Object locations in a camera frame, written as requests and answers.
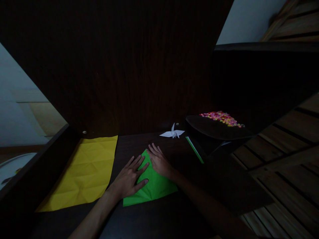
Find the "forearm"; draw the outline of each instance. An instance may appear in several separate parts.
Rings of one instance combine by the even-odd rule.
[[[176,183],[198,208],[207,222],[223,239],[256,238],[254,233],[212,196],[174,170],[170,180]]]
[[[111,185],[80,225],[70,235],[69,239],[95,238],[103,222],[112,208],[118,203],[119,199],[120,197],[116,194]]]

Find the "yellow origami paper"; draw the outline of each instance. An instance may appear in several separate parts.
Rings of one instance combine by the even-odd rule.
[[[116,143],[117,136],[81,139],[64,172],[36,212],[55,211],[100,198],[110,182]]]

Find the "person's left hand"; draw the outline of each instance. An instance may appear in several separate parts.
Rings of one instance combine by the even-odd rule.
[[[135,185],[136,180],[139,176],[145,172],[149,163],[146,163],[139,171],[137,169],[144,161],[145,157],[139,155],[135,160],[134,156],[129,160],[127,165],[121,170],[114,182],[110,185],[110,189],[113,190],[113,193],[117,195],[120,199],[131,196],[135,194],[138,190],[144,187],[148,183],[148,179],[144,179]]]

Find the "wooden panel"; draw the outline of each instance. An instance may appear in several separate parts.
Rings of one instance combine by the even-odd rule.
[[[85,138],[167,131],[212,109],[233,0],[1,2],[0,42]]]
[[[249,223],[247,222],[247,220],[246,220],[246,218],[244,217],[244,215],[241,215],[239,218],[246,224],[246,226],[248,226],[248,228],[250,228],[252,231],[254,231],[254,230],[252,229],[252,227],[249,225]]]
[[[248,168],[253,168],[263,164],[252,152],[250,152],[244,146],[238,148],[234,155],[237,156]]]
[[[282,205],[266,206],[271,215],[292,238],[314,238]]]
[[[235,156],[233,153],[230,154],[230,155],[236,160],[237,163],[239,163],[239,165],[240,165],[243,169],[247,170],[247,167],[237,158],[237,156]]]
[[[308,146],[308,144],[304,143],[303,141],[272,125],[263,130],[259,134],[259,136],[272,143],[274,146],[281,149],[285,153],[297,151]]]
[[[286,179],[319,206],[319,177],[302,166],[279,171]]]
[[[261,223],[259,218],[254,214],[254,212],[249,212],[243,215],[254,233],[259,237],[270,237],[271,235],[269,231],[265,228],[265,226]]]
[[[0,191],[1,225],[32,215],[62,173],[80,137],[63,127]],[[28,228],[28,221],[23,224]]]
[[[296,37],[296,38],[285,38],[285,39],[275,39],[270,41],[300,41],[300,42],[309,42],[309,41],[319,41],[319,35],[317,36],[310,36],[310,37]]]
[[[273,238],[288,238],[289,235],[282,229],[274,217],[264,207],[254,211],[258,218],[265,225]]]
[[[310,33],[319,31],[319,13],[312,13],[305,16],[292,18],[276,30],[272,37],[283,37],[295,34]]]
[[[319,161],[318,160],[304,163],[303,165],[305,167],[307,167],[308,169],[310,169],[311,171],[315,172],[317,175],[319,175]]]
[[[293,10],[291,15],[297,15],[313,10],[319,9],[319,1],[317,0],[307,0],[307,1],[301,1],[297,7]]]
[[[299,105],[300,108],[319,113],[319,94],[314,95],[306,102]]]
[[[289,17],[291,12],[295,9],[295,7],[298,4],[298,0],[291,0],[287,1],[284,6],[281,8],[280,13],[278,14],[277,18],[274,20],[274,22],[271,24],[271,26],[268,28],[264,36],[261,38],[261,42],[268,41],[272,35],[277,31],[277,29],[286,21],[286,19]]]
[[[268,172],[276,172],[280,169],[287,167],[307,163],[310,161],[319,159],[319,146],[311,147],[300,151],[298,153],[292,154],[290,156],[281,158],[269,164],[263,165],[259,168],[249,171],[250,175],[257,176],[267,174]]]
[[[254,178],[256,182],[271,196],[275,203],[268,205],[266,208],[278,220],[280,225],[288,232],[292,238],[314,238],[300,223],[299,221],[287,210],[287,208],[278,201],[278,198],[271,192],[264,183]]]
[[[275,173],[260,180],[304,224],[313,235],[319,235],[319,210]]]
[[[284,153],[259,136],[249,140],[246,145],[265,161],[270,161],[284,155]]]
[[[319,141],[319,119],[303,114],[298,111],[292,111],[276,124],[312,141]]]

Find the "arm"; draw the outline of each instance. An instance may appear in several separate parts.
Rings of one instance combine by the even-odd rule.
[[[129,160],[89,214],[70,235],[69,239],[95,238],[108,214],[119,200],[135,194],[148,183],[148,179],[145,179],[135,185],[136,180],[144,173],[149,165],[149,163],[147,163],[143,168],[137,171],[144,159],[144,156],[138,156],[134,160],[133,156]]]
[[[238,218],[231,214],[220,202],[189,182],[167,161],[159,146],[149,145],[153,169],[160,175],[177,184],[206,218],[209,225],[223,239],[257,238],[256,235]]]

